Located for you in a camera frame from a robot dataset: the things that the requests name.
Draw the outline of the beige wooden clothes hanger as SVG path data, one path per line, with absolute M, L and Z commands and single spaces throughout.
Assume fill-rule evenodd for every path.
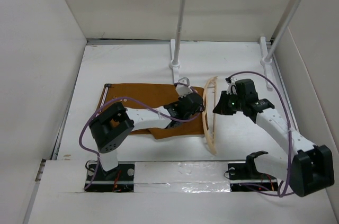
M 212 133 L 209 132 L 209 127 L 208 127 L 208 98 L 207 98 L 207 93 L 209 88 L 213 88 L 213 93 L 214 93 L 214 107 L 217 105 L 217 98 L 216 98 L 216 92 L 218 88 L 217 84 L 217 79 L 218 76 L 211 77 L 207 80 L 204 88 L 203 88 L 203 104 L 205 107 L 205 110 L 202 112 L 202 125 L 203 125 L 203 132 L 204 136 L 206 139 L 206 143 L 208 146 L 208 150 L 212 155 L 216 155 L 216 144 L 215 144 L 215 123 L 216 123 L 216 117 L 213 115 L 213 127 L 212 127 Z

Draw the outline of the brown trousers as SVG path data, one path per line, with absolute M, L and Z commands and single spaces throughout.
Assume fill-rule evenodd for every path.
M 175 87 L 171 84 L 105 84 L 99 99 L 98 107 L 100 107 L 102 103 L 106 103 L 113 98 L 123 96 L 132 97 L 152 108 L 175 102 L 179 97 Z M 204 135 L 202 115 L 199 115 L 194 121 L 184 123 L 183 125 L 176 128 L 150 128 L 136 130 L 133 131 L 132 134 L 152 135 L 156 140 L 176 136 L 202 136 Z

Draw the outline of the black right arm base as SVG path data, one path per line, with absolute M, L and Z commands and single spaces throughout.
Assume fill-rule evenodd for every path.
M 275 177 L 252 172 L 246 161 L 228 162 L 224 177 L 229 179 L 232 192 L 276 192 L 278 181 Z

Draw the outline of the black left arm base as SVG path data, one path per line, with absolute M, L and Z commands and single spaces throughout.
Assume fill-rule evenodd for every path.
M 96 174 L 94 174 L 95 161 L 89 160 L 85 167 L 87 169 L 84 185 L 86 192 L 134 192 L 135 163 L 119 163 L 115 169 L 108 172 L 99 166 Z

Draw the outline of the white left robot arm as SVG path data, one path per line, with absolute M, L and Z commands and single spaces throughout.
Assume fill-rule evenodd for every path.
M 99 151 L 100 174 L 107 180 L 117 176 L 119 163 L 116 149 L 131 132 L 176 128 L 193 121 L 193 115 L 204 111 L 203 98 L 195 92 L 157 108 L 137 103 L 143 108 L 133 109 L 124 107 L 120 101 L 114 102 L 89 123 Z

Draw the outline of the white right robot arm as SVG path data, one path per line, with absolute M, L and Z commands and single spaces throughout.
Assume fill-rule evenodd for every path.
M 287 161 L 261 150 L 247 155 L 246 175 L 258 178 L 268 174 L 285 183 L 294 194 L 304 197 L 334 185 L 333 155 L 325 146 L 318 146 L 291 127 L 267 99 L 260 99 L 251 79 L 226 78 L 228 88 L 222 91 L 214 114 L 244 116 L 267 132 L 287 154 Z

